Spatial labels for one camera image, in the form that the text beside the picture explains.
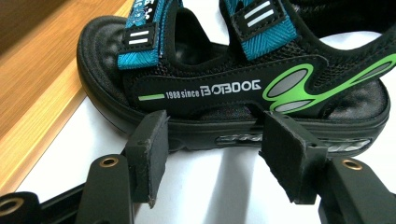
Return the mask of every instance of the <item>white surface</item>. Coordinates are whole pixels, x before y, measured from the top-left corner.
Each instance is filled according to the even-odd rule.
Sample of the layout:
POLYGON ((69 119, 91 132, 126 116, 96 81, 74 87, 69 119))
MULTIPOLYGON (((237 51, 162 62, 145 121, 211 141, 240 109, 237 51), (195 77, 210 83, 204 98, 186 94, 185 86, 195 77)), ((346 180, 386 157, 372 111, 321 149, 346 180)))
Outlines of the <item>white surface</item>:
MULTIPOLYGON (((218 1, 184 2, 197 13, 212 41, 227 42, 224 27, 213 24, 220 20, 218 1)), ((335 42, 350 46, 362 40, 351 36, 338 36, 335 42)), ((390 96, 396 97, 396 72, 382 80, 390 96)), ((392 192, 396 192, 395 114, 391 110, 385 130, 368 151, 356 158, 369 164, 392 192)), ((85 99, 18 191, 35 192, 44 202, 83 183, 91 162, 120 153, 126 139, 85 99)), ((136 212, 135 223, 319 223, 318 203, 289 203, 257 152, 255 148, 236 147, 171 154, 155 207, 150 210, 143 204, 136 212)))

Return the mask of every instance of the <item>velcro strap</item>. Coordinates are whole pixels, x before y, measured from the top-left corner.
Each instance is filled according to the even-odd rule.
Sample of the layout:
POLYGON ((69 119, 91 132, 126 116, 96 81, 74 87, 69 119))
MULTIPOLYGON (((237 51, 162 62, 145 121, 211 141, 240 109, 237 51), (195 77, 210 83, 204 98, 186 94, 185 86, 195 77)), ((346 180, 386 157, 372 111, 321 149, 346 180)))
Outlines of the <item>velcro strap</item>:
POLYGON ((122 37, 119 69, 150 67, 158 63, 160 22, 165 3, 166 0, 134 0, 122 37))
POLYGON ((281 0, 222 1, 248 60, 261 57, 297 37, 281 0))

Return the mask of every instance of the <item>blue strap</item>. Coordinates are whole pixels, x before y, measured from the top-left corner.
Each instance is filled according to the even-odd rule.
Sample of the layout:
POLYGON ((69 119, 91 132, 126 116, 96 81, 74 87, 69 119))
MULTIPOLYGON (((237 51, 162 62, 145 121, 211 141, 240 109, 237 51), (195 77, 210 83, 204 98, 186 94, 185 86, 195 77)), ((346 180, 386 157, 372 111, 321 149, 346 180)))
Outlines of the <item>blue strap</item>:
POLYGON ((161 20, 166 0, 134 0, 125 24, 119 69, 155 66, 159 61, 161 20))
POLYGON ((281 0, 223 0, 248 60, 278 49, 297 37, 281 0))

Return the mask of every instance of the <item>rubber sole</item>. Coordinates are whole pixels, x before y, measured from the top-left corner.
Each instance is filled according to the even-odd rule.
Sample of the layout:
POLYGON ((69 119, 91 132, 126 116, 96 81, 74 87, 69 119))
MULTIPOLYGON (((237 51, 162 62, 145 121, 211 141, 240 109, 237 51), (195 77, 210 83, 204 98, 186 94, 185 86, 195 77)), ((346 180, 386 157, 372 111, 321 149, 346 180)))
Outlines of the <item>rubber sole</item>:
MULTIPOLYGON (((103 83, 97 80, 97 74, 93 74, 100 72, 101 69, 95 68, 98 65, 90 61, 90 55, 85 52, 88 49, 81 44, 84 38, 88 37, 82 36, 78 42, 78 71, 84 90, 106 119, 122 131, 133 133, 146 114, 121 103, 103 88, 103 83)), ((326 119, 296 120, 330 147, 330 156, 356 156, 369 148, 379 136, 388 121, 389 111, 388 100, 386 108, 372 119, 357 119, 349 122, 326 119)), ((259 119, 201 121, 170 118, 169 148, 171 151, 177 151, 208 150, 219 147, 260 147, 262 125, 259 119)))

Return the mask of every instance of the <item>white stripe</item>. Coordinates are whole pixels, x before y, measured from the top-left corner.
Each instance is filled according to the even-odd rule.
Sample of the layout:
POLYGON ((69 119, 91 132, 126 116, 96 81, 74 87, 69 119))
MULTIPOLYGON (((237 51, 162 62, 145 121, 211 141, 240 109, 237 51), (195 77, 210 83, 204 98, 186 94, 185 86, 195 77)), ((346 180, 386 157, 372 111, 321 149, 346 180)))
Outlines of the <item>white stripe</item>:
POLYGON ((271 9, 271 10, 265 12, 264 14, 260 15, 260 17, 254 19, 253 21, 248 22, 247 26, 250 27, 250 26, 256 24, 257 22, 262 21, 265 18, 271 16, 272 14, 274 14, 274 11, 271 9))
POLYGON ((263 4, 259 5, 258 7, 254 8, 253 10, 251 10, 248 14, 245 15, 245 19, 253 16, 254 13, 262 10, 265 7, 268 7, 270 5, 269 1, 264 2, 263 4))
POLYGON ((141 43, 146 43, 146 42, 149 42, 149 40, 148 40, 147 38, 145 38, 145 39, 131 40, 131 41, 129 41, 129 45, 141 44, 141 43))
POLYGON ((137 33, 131 33, 129 36, 137 36, 137 35, 148 35, 149 31, 142 31, 137 33))

